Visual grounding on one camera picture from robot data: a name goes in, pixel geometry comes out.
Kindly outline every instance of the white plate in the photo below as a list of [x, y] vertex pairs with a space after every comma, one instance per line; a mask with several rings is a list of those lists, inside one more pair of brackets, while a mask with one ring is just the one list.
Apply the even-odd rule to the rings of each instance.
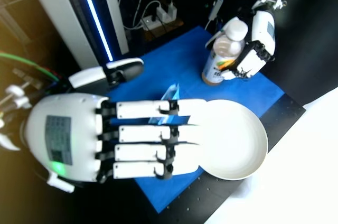
[[259, 118], [234, 101], [213, 100], [192, 115], [189, 124], [203, 126], [200, 166], [221, 179], [252, 175], [268, 152], [268, 137]]

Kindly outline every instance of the blue tabletop covering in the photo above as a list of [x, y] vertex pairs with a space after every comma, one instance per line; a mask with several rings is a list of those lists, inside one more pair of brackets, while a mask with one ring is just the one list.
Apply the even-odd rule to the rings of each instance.
[[[204, 45], [210, 37], [210, 33], [196, 27], [144, 55], [144, 72], [111, 91], [108, 94], [111, 101], [159, 100], [171, 84], [179, 83], [181, 99], [233, 100], [260, 117], [284, 94], [283, 91], [261, 73], [247, 81], [235, 79], [218, 86], [205, 84], [201, 72], [209, 55]], [[147, 119], [138, 122], [147, 124]], [[184, 123], [187, 118], [173, 122]], [[136, 182], [156, 211], [161, 212], [202, 172], [199, 168], [194, 173], [174, 176], [170, 180], [139, 178]]]

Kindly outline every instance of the white power strip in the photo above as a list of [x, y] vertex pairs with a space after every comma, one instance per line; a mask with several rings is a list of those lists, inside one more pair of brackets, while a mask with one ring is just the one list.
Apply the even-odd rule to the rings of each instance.
[[142, 20], [144, 30], [153, 30], [162, 25], [162, 23], [170, 23], [176, 20], [177, 9], [174, 5], [169, 5], [168, 13], [160, 6], [156, 9], [156, 20], [152, 20], [152, 15], [146, 16]]

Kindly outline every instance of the green indicator light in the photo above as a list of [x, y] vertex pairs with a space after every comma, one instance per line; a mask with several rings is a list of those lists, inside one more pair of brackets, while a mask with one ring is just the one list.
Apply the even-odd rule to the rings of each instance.
[[59, 175], [65, 175], [65, 167], [61, 162], [52, 162], [53, 170]]

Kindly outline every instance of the bottle cap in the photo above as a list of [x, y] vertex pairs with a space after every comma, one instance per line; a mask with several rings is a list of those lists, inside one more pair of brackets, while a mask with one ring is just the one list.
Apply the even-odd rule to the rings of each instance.
[[248, 33], [248, 25], [243, 21], [232, 21], [226, 29], [226, 35], [233, 41], [241, 41]]

